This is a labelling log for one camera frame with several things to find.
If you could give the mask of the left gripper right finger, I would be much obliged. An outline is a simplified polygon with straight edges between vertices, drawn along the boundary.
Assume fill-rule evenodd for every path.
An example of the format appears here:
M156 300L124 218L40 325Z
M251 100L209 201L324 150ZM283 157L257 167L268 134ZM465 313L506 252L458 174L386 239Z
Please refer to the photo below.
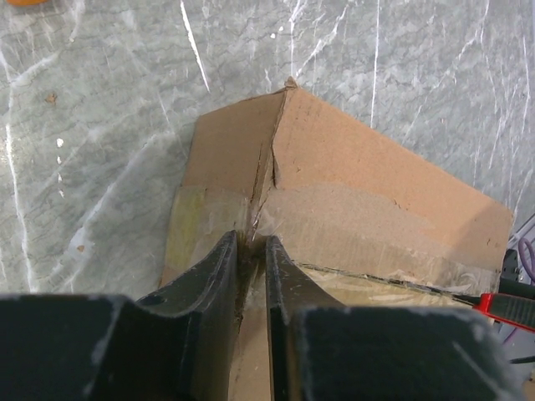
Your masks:
M488 321L459 307L355 307L329 295L266 242L275 400L519 400Z

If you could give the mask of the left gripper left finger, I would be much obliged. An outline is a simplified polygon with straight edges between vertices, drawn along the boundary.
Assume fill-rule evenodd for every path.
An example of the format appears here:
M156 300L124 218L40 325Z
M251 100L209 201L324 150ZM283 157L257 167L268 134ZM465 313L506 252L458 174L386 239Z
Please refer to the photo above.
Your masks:
M237 289L237 233L134 301L4 295L4 400L224 400Z

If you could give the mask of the brown cardboard express box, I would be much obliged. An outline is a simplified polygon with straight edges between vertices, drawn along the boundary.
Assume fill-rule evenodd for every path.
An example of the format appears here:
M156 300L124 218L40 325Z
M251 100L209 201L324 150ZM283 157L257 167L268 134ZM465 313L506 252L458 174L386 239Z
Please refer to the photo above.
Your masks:
M329 295L359 306L434 306L497 289L512 212L289 79L195 122L161 283L231 230L246 262L229 398L269 400L263 245L280 239Z

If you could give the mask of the red black utility knife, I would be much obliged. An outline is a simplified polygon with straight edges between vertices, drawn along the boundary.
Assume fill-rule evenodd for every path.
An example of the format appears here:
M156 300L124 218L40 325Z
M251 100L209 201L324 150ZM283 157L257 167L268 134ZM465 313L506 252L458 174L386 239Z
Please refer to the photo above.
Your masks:
M453 294L458 301L496 321L534 332L534 301L502 293L483 293L480 296Z

